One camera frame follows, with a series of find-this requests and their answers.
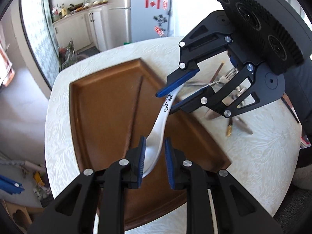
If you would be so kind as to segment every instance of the white textured tablecloth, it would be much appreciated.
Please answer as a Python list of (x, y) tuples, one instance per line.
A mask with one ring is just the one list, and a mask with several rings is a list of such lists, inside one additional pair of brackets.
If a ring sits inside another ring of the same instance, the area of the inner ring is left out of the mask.
[[(52, 89), (45, 128), (46, 167), (53, 196), (56, 197), (79, 175), (74, 153), (69, 118), (69, 83), (81, 77), (119, 63), (142, 58), (164, 81), (177, 69), (182, 37), (160, 38), (133, 43), (94, 55), (62, 71)], [(196, 79), (209, 82), (225, 62), (221, 74), (232, 65), (226, 53), (199, 64)], [(184, 98), (190, 89), (179, 95)], [(233, 128), (226, 137), (228, 120), (219, 117), (212, 121), (203, 118), (207, 108), (194, 112), (195, 117), (208, 130), (232, 164), (227, 169), (271, 214), (280, 206), (291, 183), (300, 147), (301, 125), (297, 124), (281, 100), (242, 114), (240, 117), (253, 130), (248, 135)], [(186, 205), (149, 224), (127, 233), (186, 232)]]

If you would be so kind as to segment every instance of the plastic spoon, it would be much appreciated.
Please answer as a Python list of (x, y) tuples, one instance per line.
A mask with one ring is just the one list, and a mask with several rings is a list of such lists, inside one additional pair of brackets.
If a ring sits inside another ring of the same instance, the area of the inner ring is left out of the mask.
[(179, 91), (183, 88), (183, 84), (170, 92), (163, 103), (160, 113), (155, 121), (151, 133), (146, 138), (146, 151), (144, 159), (143, 177), (147, 176), (155, 167), (161, 148), (163, 146), (163, 134), (169, 111)]

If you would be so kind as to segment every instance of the white cabinet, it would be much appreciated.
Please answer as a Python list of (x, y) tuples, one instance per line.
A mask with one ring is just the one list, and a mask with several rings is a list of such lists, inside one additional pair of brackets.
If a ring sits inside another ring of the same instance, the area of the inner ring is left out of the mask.
[(106, 51), (107, 45), (105, 42), (101, 9), (89, 10), (88, 17), (94, 45), (100, 52)]
[(85, 13), (72, 15), (53, 24), (59, 46), (67, 47), (73, 39), (75, 50), (80, 50), (91, 44)]

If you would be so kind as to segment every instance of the brown tray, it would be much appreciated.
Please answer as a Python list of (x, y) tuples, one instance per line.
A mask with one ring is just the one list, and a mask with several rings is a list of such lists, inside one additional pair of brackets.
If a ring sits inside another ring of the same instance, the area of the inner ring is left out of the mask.
[[(80, 171), (107, 168), (148, 136), (164, 98), (155, 92), (164, 83), (137, 59), (88, 75), (70, 84), (70, 120)], [(213, 172), (230, 164), (205, 128), (182, 111), (170, 115), (164, 137), (175, 148)], [(170, 189), (164, 150), (138, 190), (125, 195), (125, 230), (149, 223), (186, 202), (185, 191)]]

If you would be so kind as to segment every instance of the refrigerator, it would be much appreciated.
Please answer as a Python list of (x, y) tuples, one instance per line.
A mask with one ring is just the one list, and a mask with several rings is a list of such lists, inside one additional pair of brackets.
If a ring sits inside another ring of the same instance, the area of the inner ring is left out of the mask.
[(126, 43), (168, 36), (171, 0), (108, 0), (110, 43)]

